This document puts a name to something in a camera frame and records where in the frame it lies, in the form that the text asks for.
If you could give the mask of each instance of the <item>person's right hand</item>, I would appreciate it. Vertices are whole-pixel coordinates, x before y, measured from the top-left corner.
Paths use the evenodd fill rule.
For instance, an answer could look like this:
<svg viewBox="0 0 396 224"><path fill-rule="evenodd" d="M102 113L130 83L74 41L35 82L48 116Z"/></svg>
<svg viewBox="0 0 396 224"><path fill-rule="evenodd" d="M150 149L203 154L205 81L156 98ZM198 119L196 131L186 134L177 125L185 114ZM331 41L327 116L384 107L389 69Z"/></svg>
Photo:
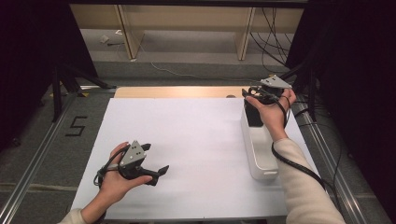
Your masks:
<svg viewBox="0 0 396 224"><path fill-rule="evenodd" d="M294 94L294 91L285 89L282 93L282 96L279 98L280 104L283 106L283 108L285 108L286 111L288 111L289 102L286 98L289 99L290 104L293 104L296 101L296 95ZM279 108L279 105L263 105L257 99L251 96L248 96L246 99L259 110L262 122L270 132L273 141L288 137L284 130L284 114Z"/></svg>

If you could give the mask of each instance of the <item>cable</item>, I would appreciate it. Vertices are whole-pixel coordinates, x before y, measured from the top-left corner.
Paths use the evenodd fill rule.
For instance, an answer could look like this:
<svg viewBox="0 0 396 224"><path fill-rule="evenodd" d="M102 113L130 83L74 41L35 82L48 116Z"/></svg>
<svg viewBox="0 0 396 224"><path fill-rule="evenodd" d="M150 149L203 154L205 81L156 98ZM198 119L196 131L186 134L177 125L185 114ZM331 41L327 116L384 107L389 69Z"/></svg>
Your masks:
<svg viewBox="0 0 396 224"><path fill-rule="evenodd" d="M253 34L250 33L250 36L253 38L254 42L256 42L256 44L259 46L260 49L262 49L266 54L268 54L268 56L270 56L271 58L273 58L275 61L277 61L278 63L282 64L285 66L284 63L282 63L278 58L276 58L274 55L272 55L270 52L268 52L265 48L263 48L259 42L257 42L256 38L254 38Z"/></svg>
<svg viewBox="0 0 396 224"><path fill-rule="evenodd" d="M329 130L332 130L332 132L334 132L336 135L338 135L338 133L332 128L332 127L330 127L330 126L328 126L328 125L325 125L325 124L320 124L320 123L306 123L306 124L301 124L301 125L299 125L299 127L301 128L301 127L305 127L305 126L312 126L312 125L320 125L320 126L323 126L323 127L326 127L326 128L328 128ZM334 199L335 199L335 202L336 202L336 205L337 205L337 208L338 208L338 211L341 213L341 215L342 216L344 216L343 215L343 212L342 212L342 209L341 209L341 204L340 204L340 201L339 201L339 199L338 199L338 192L337 192L337 187L335 186L335 180L336 180L336 176L337 176L337 172L338 172L338 167L339 167L339 164L340 164L340 161L341 161L341 157L342 157L342 147L341 147L341 144L339 144L339 148L340 148L340 151L339 151L339 154L338 154L338 159L337 159L337 163L335 164L335 167L334 167L334 174L332 175L332 185L329 183L329 182L325 182L331 189L332 189L332 192L334 193Z"/></svg>
<svg viewBox="0 0 396 224"><path fill-rule="evenodd" d="M289 101L289 99L288 99L287 97L285 97L285 98L287 99L287 101L288 101L288 103L289 103L289 108L290 108L290 101ZM279 106L279 108L282 110L282 113L283 113L283 116L284 116L284 120L285 120L285 121L284 121L284 127L286 127L287 121L288 121L288 119L289 119L288 115L286 114L286 110L285 110L285 108L282 106L282 104L281 104L278 100L275 100L275 103L276 103L276 104ZM315 174L315 173L314 173L313 171L311 171L310 169L308 169L308 168L302 166L301 164L298 164L298 163L296 163L296 162L294 162L294 161L290 161L290 160L284 158L283 156L281 156L281 155L280 155L279 153L277 153L277 151L275 150L275 148L274 148L274 143L272 144L271 149L272 149L272 152L273 152L274 156L275 156L278 160L280 160L280 161L282 161L282 162L285 162L287 165L289 165L289 166L291 166L291 167L293 167L293 168L295 168L295 169L297 169L297 170L299 170L299 171L301 171L301 172L303 172L303 173L305 173L305 174L307 174L307 175L313 177L314 179L316 179L316 180L318 181L318 183L323 187L323 189L326 189L326 187L325 187L325 182L320 178L320 176L318 176L317 174Z"/></svg>
<svg viewBox="0 0 396 224"><path fill-rule="evenodd" d="M280 49L279 46L275 46L275 45L272 45L272 44L268 43L268 37L269 37L270 35L268 35L267 40L262 39L262 36L260 35L260 33L256 33L256 35L259 37L260 40L262 40L262 42L264 42L265 45L268 45L268 46L273 47L273 48L275 48L275 49Z"/></svg>
<svg viewBox="0 0 396 224"><path fill-rule="evenodd" d="M289 40L289 43L291 44L291 41L290 41L290 39L289 39L287 34L285 34L285 37Z"/></svg>
<svg viewBox="0 0 396 224"><path fill-rule="evenodd" d="M280 50L282 49L283 54L285 55L286 59L288 58L285 51L283 50L282 46L279 43L279 40L276 37L276 26L275 26L275 21L276 21L276 8L273 8L273 22L272 25L270 24L267 15L265 14L264 8L262 7L262 14L265 18L265 20L267 21L268 27L270 28L270 35L273 34L275 41L276 41L276 45L278 46L277 50L279 52L279 56L282 59L283 62L285 62L285 60L282 57L282 54L280 53Z"/></svg>
<svg viewBox="0 0 396 224"><path fill-rule="evenodd" d="M107 43L107 46L108 46L108 47L117 46L116 52L117 52L117 55L119 56L120 59L122 59L122 57L120 56L120 46L121 46L121 45L124 45L124 43L119 43L119 44Z"/></svg>
<svg viewBox="0 0 396 224"><path fill-rule="evenodd" d="M145 51L145 49L143 48L143 46L140 44L140 42L139 42L139 47L143 50L144 53L147 53ZM178 77L195 77L195 78L199 78L199 79L220 79L220 80L226 80L226 81L250 81L250 82L254 82L254 83L261 83L258 80L249 79L249 78L198 77L196 75L191 75L191 74L179 74L179 73L170 71L170 70L165 69L165 68L160 68L160 67L156 66L154 64L154 62L149 62L149 63L151 64L151 66L153 66L155 69L157 69L159 71L164 71L164 72L170 73L170 74L178 76Z"/></svg>
<svg viewBox="0 0 396 224"><path fill-rule="evenodd" d="M276 71L272 71L271 69L267 68L267 66L265 66L264 64L264 51L262 51L262 67L270 73L282 73L282 72L276 72Z"/></svg>
<svg viewBox="0 0 396 224"><path fill-rule="evenodd" d="M297 118L297 117L299 117L300 115L302 115L304 112L307 112L307 111L308 111L308 108L303 109L303 110L297 112L297 113L294 115L294 117Z"/></svg>
<svg viewBox="0 0 396 224"><path fill-rule="evenodd" d="M105 176L106 172L107 172L107 167L108 165L114 161L114 159L122 152L126 152L128 150L130 145L127 145L126 147L123 147L122 149L120 149L118 152L116 152L116 154L114 154L106 163L106 165L104 165L97 173L95 178L93 179L93 184L95 186L99 186L99 188L101 188L102 186L102 182L103 182L103 177Z"/></svg>

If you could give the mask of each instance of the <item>white paper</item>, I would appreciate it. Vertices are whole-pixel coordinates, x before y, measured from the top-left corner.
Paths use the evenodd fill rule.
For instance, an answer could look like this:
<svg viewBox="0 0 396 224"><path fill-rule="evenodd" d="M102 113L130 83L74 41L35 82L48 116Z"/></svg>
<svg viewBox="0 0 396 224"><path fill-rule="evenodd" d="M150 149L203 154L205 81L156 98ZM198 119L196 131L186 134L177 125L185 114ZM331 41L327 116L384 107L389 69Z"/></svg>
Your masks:
<svg viewBox="0 0 396 224"><path fill-rule="evenodd" d="M278 178L257 181L248 167L241 130L243 99L111 99L72 208L96 195L92 183L119 143L151 143L142 166L169 165L156 187L127 193L107 220L193 220L273 217L287 214ZM294 118L287 127L315 164Z"/></svg>

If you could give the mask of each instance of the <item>aluminum rail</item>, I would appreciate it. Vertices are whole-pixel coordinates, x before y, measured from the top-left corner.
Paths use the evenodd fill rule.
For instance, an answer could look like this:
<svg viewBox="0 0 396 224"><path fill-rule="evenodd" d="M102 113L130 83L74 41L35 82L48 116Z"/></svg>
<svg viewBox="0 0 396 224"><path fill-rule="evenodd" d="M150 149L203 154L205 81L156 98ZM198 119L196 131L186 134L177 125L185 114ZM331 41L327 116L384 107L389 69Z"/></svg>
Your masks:
<svg viewBox="0 0 396 224"><path fill-rule="evenodd" d="M52 122L47 131L46 136L41 142L37 152L33 156L29 166L26 168L23 176L21 177L20 182L17 184L7 202L3 206L0 214L0 221L2 224L8 224L11 222L12 218L14 218L25 194L29 189L30 183L35 178L38 169L40 168L43 160L46 158L46 155L50 149L50 145L52 144L54 138L56 137L61 125L64 122L64 115L67 113L68 108L76 99L76 93L69 93L64 101L64 111L57 119L56 122Z"/></svg>
<svg viewBox="0 0 396 224"><path fill-rule="evenodd" d="M303 101L301 97L297 97L298 101ZM300 109L307 109L307 107L303 104L299 104ZM308 113L303 113L304 120L312 125L309 125L309 131L312 134L312 137L314 138L319 152L324 159L326 166L328 170L330 171L331 174L334 174L335 168L337 167L337 162L334 156L332 155L332 152L329 149L329 146L327 145L326 141L324 140L324 137L318 127L318 125L313 122L311 117L308 115ZM340 170L339 167L337 167L337 174L335 177L335 186L337 187L337 190L341 196L341 199L344 202L344 205L346 207L346 210L348 211L350 218L352 219L353 223L361 224L361 223L367 223L366 218L364 217L362 211L361 211L361 206L359 205L358 201L354 197L351 189L349 188L346 180L344 179L344 176Z"/></svg>

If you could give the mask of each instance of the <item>beige sleeve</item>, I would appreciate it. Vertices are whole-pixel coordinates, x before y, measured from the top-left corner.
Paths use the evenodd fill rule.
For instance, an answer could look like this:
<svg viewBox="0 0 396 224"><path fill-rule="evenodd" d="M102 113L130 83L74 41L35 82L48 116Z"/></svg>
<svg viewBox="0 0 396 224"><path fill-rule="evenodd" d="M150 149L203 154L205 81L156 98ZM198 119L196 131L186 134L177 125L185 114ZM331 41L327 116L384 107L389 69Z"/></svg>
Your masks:
<svg viewBox="0 0 396 224"><path fill-rule="evenodd" d="M304 153L289 138L276 141L274 148L284 158L312 170ZM289 211L287 223L345 223L317 180L282 161L277 160L277 165Z"/></svg>
<svg viewBox="0 0 396 224"><path fill-rule="evenodd" d="M81 215L81 209L71 210L64 219L58 224L87 224Z"/></svg>

